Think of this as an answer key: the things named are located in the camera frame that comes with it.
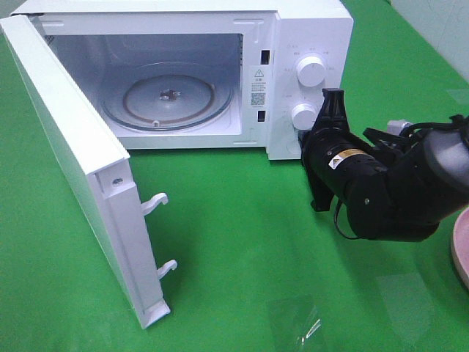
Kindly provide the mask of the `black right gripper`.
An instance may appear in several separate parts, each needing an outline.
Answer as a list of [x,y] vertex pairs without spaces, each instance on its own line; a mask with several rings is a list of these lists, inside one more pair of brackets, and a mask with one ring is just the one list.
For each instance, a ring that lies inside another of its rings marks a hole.
[[381,169],[371,147],[350,133],[344,90],[323,88],[322,93],[324,101],[313,128],[298,134],[300,160],[316,212],[329,211],[334,195],[348,198],[358,180]]

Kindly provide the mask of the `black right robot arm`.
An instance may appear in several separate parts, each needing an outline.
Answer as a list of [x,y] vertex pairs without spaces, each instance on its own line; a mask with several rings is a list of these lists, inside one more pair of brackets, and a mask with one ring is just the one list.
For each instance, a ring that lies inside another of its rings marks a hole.
[[468,203],[468,119],[392,120],[385,131],[350,131],[340,89],[325,89],[300,138],[317,212],[347,209],[355,239],[422,241]]

